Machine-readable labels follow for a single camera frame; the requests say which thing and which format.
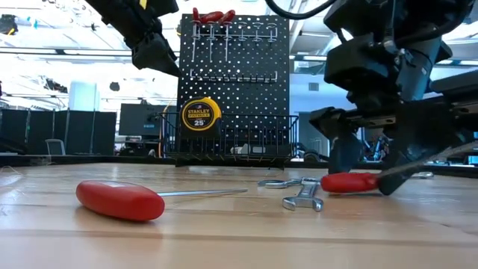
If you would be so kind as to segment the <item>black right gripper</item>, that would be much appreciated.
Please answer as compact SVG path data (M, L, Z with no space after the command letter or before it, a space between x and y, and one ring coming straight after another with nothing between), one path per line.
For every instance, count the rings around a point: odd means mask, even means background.
M359 127L378 127L372 118L395 114L400 105L421 100L429 92L434 65L453 55L439 39L397 48L377 43L372 34L355 37L329 51L324 81L347 91L354 111L327 107L311 112L309 123L330 142L329 174L347 173L360 161ZM429 157L465 143L465 129L447 125L400 127L384 163L388 172L378 181L389 196Z

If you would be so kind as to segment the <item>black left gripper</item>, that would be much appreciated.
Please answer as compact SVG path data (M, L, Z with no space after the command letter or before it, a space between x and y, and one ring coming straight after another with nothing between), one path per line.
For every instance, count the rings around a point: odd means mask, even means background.
M119 33L132 49L132 63L138 69L153 69L175 77L182 77L174 52L162 34L162 24L149 14L119 15Z

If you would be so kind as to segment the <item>yellow black tape measure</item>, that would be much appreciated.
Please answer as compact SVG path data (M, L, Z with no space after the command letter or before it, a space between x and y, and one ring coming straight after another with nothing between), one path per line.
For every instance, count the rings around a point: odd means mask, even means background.
M180 113L181 137L218 138L222 122L222 111L211 98L197 96L187 100Z

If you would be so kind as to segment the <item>black headphones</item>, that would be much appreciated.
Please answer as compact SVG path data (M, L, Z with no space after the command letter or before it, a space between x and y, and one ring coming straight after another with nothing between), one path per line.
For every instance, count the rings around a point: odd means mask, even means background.
M320 154L316 150L310 149L310 150L307 150L307 151L304 152L303 161L304 162L310 162L310 163L318 163L318 162L321 162L321 161L328 162L329 157Z

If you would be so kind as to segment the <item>black computer monitor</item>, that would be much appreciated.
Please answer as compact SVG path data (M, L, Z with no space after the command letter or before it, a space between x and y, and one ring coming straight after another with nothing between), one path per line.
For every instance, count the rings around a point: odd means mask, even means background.
M119 114L119 135L158 136L161 124L155 116L163 112L165 108L165 105L122 103Z

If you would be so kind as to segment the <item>black metal pegboard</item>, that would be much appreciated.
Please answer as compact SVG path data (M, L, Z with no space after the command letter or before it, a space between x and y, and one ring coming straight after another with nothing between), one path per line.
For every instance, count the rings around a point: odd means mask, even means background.
M225 41L213 42L212 59L209 61L209 41L196 41L195 61L192 62L193 14L181 18L181 45L179 68L183 77L179 79L177 106L181 108L190 98L202 96L213 99L224 114L290 115L289 75L289 21L279 16L236 15L233 22L246 21L276 23L279 38L270 43L261 41L229 41L228 62L225 61ZM197 72L249 74L277 71L279 80L273 84L246 84L192 81L190 69Z

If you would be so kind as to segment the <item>black office partition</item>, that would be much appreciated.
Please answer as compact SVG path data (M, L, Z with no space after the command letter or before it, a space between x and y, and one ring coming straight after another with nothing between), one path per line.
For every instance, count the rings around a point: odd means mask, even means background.
M101 111L0 110L0 138L29 155L47 155L46 139L67 155L113 155L117 114Z

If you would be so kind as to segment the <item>gray office chair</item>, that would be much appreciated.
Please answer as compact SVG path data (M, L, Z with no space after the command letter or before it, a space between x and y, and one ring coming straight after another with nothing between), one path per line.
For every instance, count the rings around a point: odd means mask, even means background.
M49 155L65 155L66 150L64 142L60 139L46 139L46 146Z

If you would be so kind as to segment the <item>black aluminium table frame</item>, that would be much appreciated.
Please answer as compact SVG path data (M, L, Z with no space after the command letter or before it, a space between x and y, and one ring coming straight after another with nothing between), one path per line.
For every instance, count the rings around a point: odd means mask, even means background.
M26 167L48 164L92 164L92 163L121 163L121 164L161 164L181 166L225 166L225 167L274 167L274 168L309 168L325 169L326 162L308 163L301 161L253 161L252 159L211 160L174 160L172 158L150 158L134 156L112 155L17 155L0 152L0 167ZM380 163L359 163L354 170L380 170ZM424 171L433 172L440 176L457 176L478 179L478 167L426 165Z

